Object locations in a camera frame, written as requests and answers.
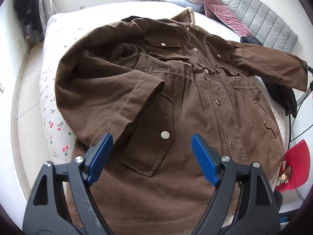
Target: tile floor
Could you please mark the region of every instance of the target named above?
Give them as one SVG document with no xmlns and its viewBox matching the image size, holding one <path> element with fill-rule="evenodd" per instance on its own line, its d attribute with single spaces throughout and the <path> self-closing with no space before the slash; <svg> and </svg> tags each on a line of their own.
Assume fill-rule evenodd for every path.
<svg viewBox="0 0 313 235">
<path fill-rule="evenodd" d="M 43 132 L 40 110 L 39 78 L 43 44 L 29 54 L 18 99 L 18 140 L 26 177 L 32 188 L 42 164 L 51 160 Z"/>
</svg>

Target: white bedsheet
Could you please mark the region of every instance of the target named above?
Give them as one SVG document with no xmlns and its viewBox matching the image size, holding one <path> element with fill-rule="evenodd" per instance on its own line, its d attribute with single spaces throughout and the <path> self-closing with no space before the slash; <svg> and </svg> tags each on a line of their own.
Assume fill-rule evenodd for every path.
<svg viewBox="0 0 313 235">
<path fill-rule="evenodd" d="M 58 63 L 65 52 L 79 38 L 90 30 L 105 24 L 119 21 L 131 15 L 152 19 L 171 18 L 184 8 L 165 2 L 125 2 L 92 7 L 71 13 L 60 13 L 52 16 L 48 22 L 43 47 L 43 64 L 40 77 L 40 96 L 44 131 L 53 162 L 60 164 L 70 161 L 75 135 L 64 121 L 57 109 L 54 95 L 54 79 Z M 195 23 L 211 34 L 219 35 L 226 40 L 240 42 L 240 37 L 225 27 L 197 12 Z M 283 108 L 274 102 L 259 79 L 255 82 L 272 107 L 280 132 L 285 139 L 285 116 Z"/>
</svg>

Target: headboard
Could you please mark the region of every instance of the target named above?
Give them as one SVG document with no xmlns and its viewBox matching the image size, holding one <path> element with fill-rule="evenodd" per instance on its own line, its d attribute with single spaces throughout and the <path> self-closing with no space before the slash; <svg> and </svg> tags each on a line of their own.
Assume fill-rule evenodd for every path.
<svg viewBox="0 0 313 235">
<path fill-rule="evenodd" d="M 298 36 L 259 0 L 220 0 L 269 48 L 291 52 Z"/>
</svg>

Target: blue gripper pad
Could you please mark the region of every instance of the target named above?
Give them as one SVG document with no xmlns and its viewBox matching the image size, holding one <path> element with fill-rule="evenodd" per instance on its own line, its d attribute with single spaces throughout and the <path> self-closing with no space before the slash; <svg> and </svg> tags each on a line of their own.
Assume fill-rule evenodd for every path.
<svg viewBox="0 0 313 235">
<path fill-rule="evenodd" d="M 219 164 L 220 155 L 215 148 L 206 144 L 200 134 L 194 134 L 191 137 L 191 147 L 206 180 L 217 186 L 219 178 L 216 173 L 216 165 Z"/>
<path fill-rule="evenodd" d="M 89 186 L 91 186 L 94 182 L 96 182 L 99 179 L 103 167 L 106 164 L 109 155 L 112 151 L 112 148 L 113 148 L 113 137 L 111 134 L 108 133 L 105 140 L 99 147 L 99 150 L 97 151 L 89 165 L 89 173 L 86 179 L 86 182 Z"/>
</svg>

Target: white button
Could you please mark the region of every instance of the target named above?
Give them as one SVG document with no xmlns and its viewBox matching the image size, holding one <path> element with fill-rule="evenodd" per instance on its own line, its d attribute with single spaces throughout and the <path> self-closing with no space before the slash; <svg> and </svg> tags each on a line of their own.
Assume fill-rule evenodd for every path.
<svg viewBox="0 0 313 235">
<path fill-rule="evenodd" d="M 170 133 L 168 131 L 164 131 L 161 133 L 162 139 L 168 139 L 170 137 Z"/>
</svg>

